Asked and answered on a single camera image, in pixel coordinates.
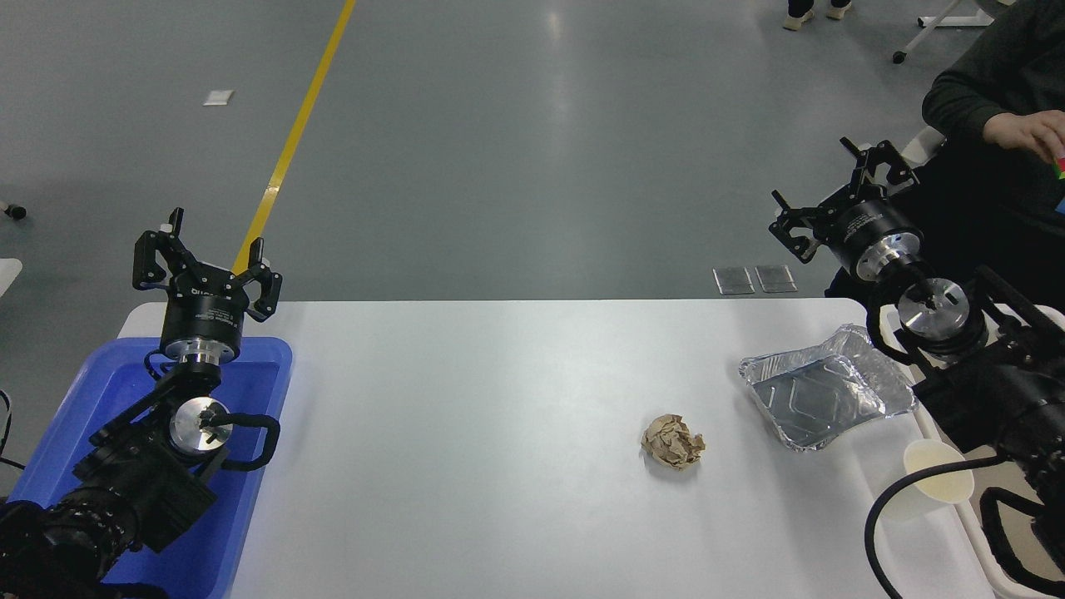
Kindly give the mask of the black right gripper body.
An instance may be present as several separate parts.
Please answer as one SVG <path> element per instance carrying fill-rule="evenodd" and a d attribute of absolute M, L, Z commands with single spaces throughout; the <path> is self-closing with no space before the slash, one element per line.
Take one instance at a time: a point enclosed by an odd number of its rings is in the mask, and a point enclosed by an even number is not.
<path fill-rule="evenodd" d="M 828 218 L 822 243 L 845 272 L 885 272 L 918 262 L 917 228 L 891 204 L 825 201 L 820 209 Z"/>

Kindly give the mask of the person's hand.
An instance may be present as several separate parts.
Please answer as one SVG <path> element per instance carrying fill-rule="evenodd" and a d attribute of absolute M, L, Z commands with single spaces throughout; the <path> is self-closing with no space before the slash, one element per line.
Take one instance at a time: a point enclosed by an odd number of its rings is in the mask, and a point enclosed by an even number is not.
<path fill-rule="evenodd" d="M 982 137 L 1007 151 L 1028 151 L 1052 164 L 1064 156 L 1064 113 L 1050 110 L 993 115 L 983 125 Z"/>

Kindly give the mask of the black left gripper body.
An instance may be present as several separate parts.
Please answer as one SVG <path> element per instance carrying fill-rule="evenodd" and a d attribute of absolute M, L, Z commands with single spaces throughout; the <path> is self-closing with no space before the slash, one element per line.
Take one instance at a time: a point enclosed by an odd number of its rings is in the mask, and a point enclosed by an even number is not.
<path fill-rule="evenodd" d="M 190 269 L 173 275 L 166 287 L 167 303 L 160 350 L 173 360 L 208 354 L 213 360 L 235 360 L 242 349 L 246 292 L 236 275 L 206 266 L 196 275 Z"/>

